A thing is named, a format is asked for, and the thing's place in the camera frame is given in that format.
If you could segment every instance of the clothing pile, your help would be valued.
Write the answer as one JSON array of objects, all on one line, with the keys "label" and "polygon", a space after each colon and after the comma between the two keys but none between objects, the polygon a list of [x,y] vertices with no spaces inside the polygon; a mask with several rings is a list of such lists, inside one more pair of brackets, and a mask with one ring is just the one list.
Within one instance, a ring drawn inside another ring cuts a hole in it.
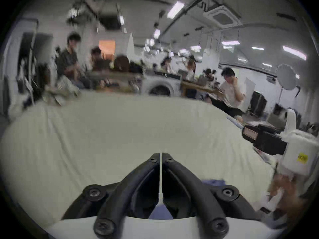
[{"label": "clothing pile", "polygon": [[42,99],[50,105],[63,106],[68,99],[79,97],[80,93],[79,88],[73,85],[65,75],[62,75],[56,87],[45,86]]}]

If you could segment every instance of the screw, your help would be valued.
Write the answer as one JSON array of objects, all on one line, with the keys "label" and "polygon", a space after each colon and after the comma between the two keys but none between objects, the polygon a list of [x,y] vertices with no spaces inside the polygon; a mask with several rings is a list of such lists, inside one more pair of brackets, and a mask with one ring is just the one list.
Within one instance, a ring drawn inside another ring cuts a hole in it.
[{"label": "screw", "polygon": [[100,219],[94,225],[95,233],[108,236],[114,232],[114,223],[108,219]]},{"label": "screw", "polygon": [[90,194],[90,197],[97,197],[97,196],[99,196],[100,195],[100,191],[98,190],[98,189],[90,189],[90,192],[89,192],[89,194]]},{"label": "screw", "polygon": [[217,219],[211,222],[210,227],[218,233],[224,233],[227,230],[227,223],[225,220]]},{"label": "screw", "polygon": [[231,196],[233,196],[234,192],[231,189],[224,189],[223,194],[225,196],[231,197]]}]

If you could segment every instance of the dark shirt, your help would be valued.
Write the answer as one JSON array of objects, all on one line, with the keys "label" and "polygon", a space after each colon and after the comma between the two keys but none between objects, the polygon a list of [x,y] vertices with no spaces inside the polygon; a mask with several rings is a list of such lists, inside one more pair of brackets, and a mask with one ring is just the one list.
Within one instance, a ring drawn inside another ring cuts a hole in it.
[{"label": "dark shirt", "polygon": [[70,53],[67,49],[63,50],[57,60],[58,78],[64,75],[64,70],[68,66],[74,65],[78,61],[77,53],[73,51]]},{"label": "dark shirt", "polygon": [[92,67],[92,71],[101,71],[101,70],[109,70],[110,69],[109,59],[99,58],[94,62],[94,66]]}]

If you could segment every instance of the table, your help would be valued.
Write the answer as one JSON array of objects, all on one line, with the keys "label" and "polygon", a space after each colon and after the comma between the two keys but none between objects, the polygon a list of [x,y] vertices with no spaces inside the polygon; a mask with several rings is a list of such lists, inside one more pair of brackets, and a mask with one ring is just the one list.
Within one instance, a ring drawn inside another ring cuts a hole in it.
[{"label": "table", "polygon": [[186,90],[187,89],[192,89],[192,90],[198,90],[198,91],[202,91],[202,92],[207,92],[207,93],[211,93],[211,94],[216,94],[219,98],[223,98],[224,97],[224,93],[221,92],[220,90],[218,90],[217,88],[206,88],[204,86],[200,86],[197,85],[195,83],[189,83],[189,82],[185,82],[182,81],[181,82],[181,86],[183,87],[183,91],[181,96],[184,97],[186,95]]}]

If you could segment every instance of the yellow label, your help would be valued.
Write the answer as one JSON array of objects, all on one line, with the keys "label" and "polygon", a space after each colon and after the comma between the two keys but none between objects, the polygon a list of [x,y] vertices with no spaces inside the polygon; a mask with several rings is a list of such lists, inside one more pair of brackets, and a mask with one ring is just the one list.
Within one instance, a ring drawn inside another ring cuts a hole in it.
[{"label": "yellow label", "polygon": [[308,161],[308,156],[307,156],[306,154],[304,154],[304,153],[301,152],[301,153],[299,153],[299,155],[298,155],[297,161],[300,162],[300,163],[302,163],[302,164],[305,164],[305,163],[307,163],[307,161]]}]

